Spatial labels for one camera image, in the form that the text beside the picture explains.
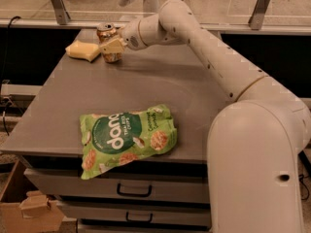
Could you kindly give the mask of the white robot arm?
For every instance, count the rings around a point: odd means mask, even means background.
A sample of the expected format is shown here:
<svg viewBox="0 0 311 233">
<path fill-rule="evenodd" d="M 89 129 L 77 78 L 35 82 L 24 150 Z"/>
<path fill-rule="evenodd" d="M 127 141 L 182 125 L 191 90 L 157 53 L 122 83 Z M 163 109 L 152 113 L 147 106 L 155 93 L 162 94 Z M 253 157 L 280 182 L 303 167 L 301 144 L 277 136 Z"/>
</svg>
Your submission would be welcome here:
<svg viewBox="0 0 311 233">
<path fill-rule="evenodd" d="M 228 96 L 207 140 L 213 233 L 305 233 L 297 156 L 311 138 L 305 103 L 201 27 L 187 4 L 166 1 L 101 49 L 142 50 L 182 42 Z"/>
</svg>

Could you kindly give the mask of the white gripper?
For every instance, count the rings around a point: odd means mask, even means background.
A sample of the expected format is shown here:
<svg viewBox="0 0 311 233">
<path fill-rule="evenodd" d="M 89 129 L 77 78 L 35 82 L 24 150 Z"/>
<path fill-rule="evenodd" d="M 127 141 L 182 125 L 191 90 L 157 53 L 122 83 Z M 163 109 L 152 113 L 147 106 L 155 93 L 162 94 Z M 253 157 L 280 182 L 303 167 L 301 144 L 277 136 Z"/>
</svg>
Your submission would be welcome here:
<svg viewBox="0 0 311 233">
<path fill-rule="evenodd" d="M 139 19 L 134 19 L 119 30 L 121 37 L 115 37 L 102 43 L 99 48 L 103 53 L 122 53 L 128 46 L 132 50 L 141 50 L 143 42 L 139 33 Z"/>
</svg>

